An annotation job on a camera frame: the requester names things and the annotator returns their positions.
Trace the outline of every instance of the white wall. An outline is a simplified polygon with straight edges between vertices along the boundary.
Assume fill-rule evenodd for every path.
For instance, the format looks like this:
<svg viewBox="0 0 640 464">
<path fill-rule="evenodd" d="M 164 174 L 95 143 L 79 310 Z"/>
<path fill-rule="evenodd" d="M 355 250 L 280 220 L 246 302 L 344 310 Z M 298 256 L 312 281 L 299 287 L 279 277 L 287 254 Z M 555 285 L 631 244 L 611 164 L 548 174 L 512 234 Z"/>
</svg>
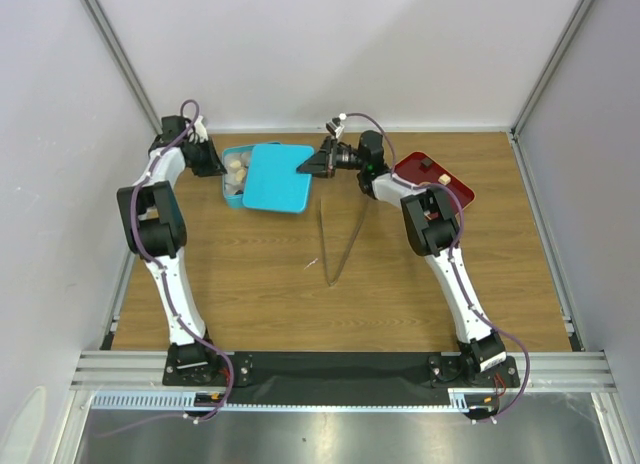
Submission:
<svg viewBox="0 0 640 464">
<path fill-rule="evenodd" d="M 509 127 L 578 0 L 101 0 L 161 115 L 211 129 Z"/>
<path fill-rule="evenodd" d="M 640 435 L 640 0 L 597 0 L 522 141 L 589 350 Z"/>
<path fill-rule="evenodd" d="M 79 0 L 0 0 L 0 29 L 0 439 L 45 386 L 40 463 L 103 330 L 126 247 L 115 193 L 152 132 Z"/>
</svg>

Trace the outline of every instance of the gray floor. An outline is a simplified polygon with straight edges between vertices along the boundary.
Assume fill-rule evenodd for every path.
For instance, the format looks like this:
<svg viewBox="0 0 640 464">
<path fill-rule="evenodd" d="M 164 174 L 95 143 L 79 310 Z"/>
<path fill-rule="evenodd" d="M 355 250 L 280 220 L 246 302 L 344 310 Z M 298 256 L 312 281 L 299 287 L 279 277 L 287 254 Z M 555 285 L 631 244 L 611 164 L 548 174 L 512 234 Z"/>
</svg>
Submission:
<svg viewBox="0 0 640 464">
<path fill-rule="evenodd" d="M 526 395 L 497 425 L 459 414 L 223 412 L 193 426 L 92 411 L 78 463 L 607 463 L 589 394 Z"/>
</svg>

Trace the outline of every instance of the blue lid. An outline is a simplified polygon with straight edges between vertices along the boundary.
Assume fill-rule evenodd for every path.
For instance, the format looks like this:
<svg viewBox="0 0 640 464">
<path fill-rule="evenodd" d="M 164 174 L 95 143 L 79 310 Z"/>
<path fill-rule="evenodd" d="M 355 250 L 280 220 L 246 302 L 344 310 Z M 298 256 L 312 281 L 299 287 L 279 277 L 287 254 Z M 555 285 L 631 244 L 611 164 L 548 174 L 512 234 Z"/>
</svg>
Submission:
<svg viewBox="0 0 640 464">
<path fill-rule="evenodd" d="M 244 187 L 242 203 L 250 209 L 301 213 L 311 194 L 311 174 L 297 167 L 314 153 L 311 146 L 257 144 Z"/>
</svg>

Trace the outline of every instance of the red tray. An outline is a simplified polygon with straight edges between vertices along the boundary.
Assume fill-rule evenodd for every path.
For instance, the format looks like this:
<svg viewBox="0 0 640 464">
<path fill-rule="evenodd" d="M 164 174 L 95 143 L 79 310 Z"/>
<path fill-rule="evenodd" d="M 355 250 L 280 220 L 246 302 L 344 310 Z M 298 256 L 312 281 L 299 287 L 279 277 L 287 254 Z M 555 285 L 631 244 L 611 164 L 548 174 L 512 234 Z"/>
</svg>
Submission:
<svg viewBox="0 0 640 464">
<path fill-rule="evenodd" d="M 447 171 L 444 167 L 431 159 L 432 163 L 429 167 L 425 167 L 422 161 L 425 158 L 431 159 L 424 152 L 414 152 L 405 157 L 402 161 L 396 164 L 396 174 L 405 181 L 409 181 L 413 184 L 422 184 L 425 182 L 438 182 L 438 178 L 442 174 L 448 174 L 451 178 L 451 182 L 447 186 L 453 191 L 456 197 L 460 200 L 462 209 L 465 209 L 476 198 L 475 193 L 469 186 L 464 184 L 460 179 Z M 456 206 L 451 198 L 451 206 L 455 209 Z"/>
</svg>

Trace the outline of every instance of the wooden tabletop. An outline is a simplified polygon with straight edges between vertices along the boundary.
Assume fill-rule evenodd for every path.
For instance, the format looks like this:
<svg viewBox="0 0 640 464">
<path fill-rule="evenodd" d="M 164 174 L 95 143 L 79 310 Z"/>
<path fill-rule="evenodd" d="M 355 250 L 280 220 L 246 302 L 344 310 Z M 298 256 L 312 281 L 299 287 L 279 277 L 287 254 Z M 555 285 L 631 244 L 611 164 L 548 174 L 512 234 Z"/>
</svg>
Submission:
<svg viewBox="0 0 640 464">
<path fill-rule="evenodd" d="M 317 148 L 323 137 L 221 135 L 215 144 L 219 153 L 268 141 Z M 344 140 L 355 145 L 357 139 L 353 134 Z M 569 350 L 506 135 L 399 133 L 392 140 L 399 158 L 424 151 L 475 191 L 476 200 L 465 212 L 462 250 L 489 317 L 530 350 Z M 195 178 L 190 171 L 179 178 L 176 195 L 187 223 L 186 266 L 194 299 L 211 337 L 223 349 L 457 350 L 440 286 L 424 259 L 411 251 L 402 213 L 391 205 L 370 202 L 340 281 L 333 288 L 325 283 L 318 201 L 322 198 L 333 273 L 365 200 L 354 172 L 314 179 L 309 208 L 300 215 L 230 209 L 220 178 Z M 160 298 L 139 261 L 113 347 L 168 347 Z"/>
</svg>

